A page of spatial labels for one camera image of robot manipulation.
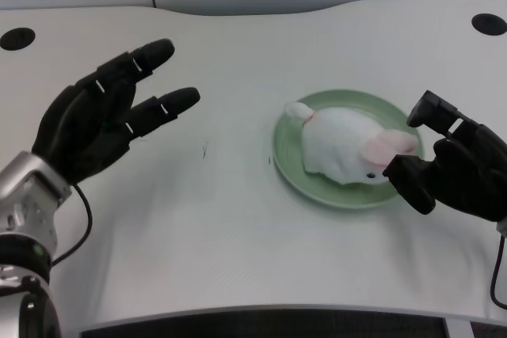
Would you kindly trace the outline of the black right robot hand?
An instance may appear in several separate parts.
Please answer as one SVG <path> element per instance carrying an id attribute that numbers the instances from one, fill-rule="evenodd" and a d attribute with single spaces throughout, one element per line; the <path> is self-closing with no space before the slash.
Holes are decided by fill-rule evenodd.
<path id="1" fill-rule="evenodd" d="M 439 201 L 490 222 L 506 218 L 506 143 L 500 137 L 429 90 L 407 125 L 444 136 L 433 144 L 432 161 L 397 155 L 383 171 L 412 208 L 427 215 Z"/>

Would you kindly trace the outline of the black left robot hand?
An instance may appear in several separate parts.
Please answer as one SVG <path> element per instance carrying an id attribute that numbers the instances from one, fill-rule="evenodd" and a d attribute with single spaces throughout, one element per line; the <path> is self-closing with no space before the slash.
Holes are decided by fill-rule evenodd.
<path id="1" fill-rule="evenodd" d="M 176 120 L 200 100 L 197 89 L 133 103 L 137 84 L 174 52 L 171 40 L 156 40 L 118 55 L 69 85 L 44 113 L 32 153 L 69 184 L 77 184 L 122 158 L 132 140 Z"/>

